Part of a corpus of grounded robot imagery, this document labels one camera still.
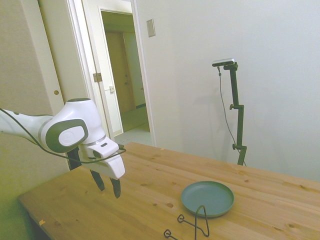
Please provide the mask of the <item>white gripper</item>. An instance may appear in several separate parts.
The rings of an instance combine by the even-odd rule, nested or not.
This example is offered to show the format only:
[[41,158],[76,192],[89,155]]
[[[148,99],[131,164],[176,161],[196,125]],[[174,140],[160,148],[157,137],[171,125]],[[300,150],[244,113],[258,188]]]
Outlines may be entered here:
[[118,154],[119,151],[110,155],[110,158],[92,163],[92,161],[100,160],[100,158],[89,159],[85,148],[79,146],[79,158],[84,167],[90,169],[90,173],[100,191],[105,190],[105,184],[101,175],[110,177],[113,187],[114,196],[118,199],[121,196],[121,182],[120,179],[125,174],[125,166],[122,157]]

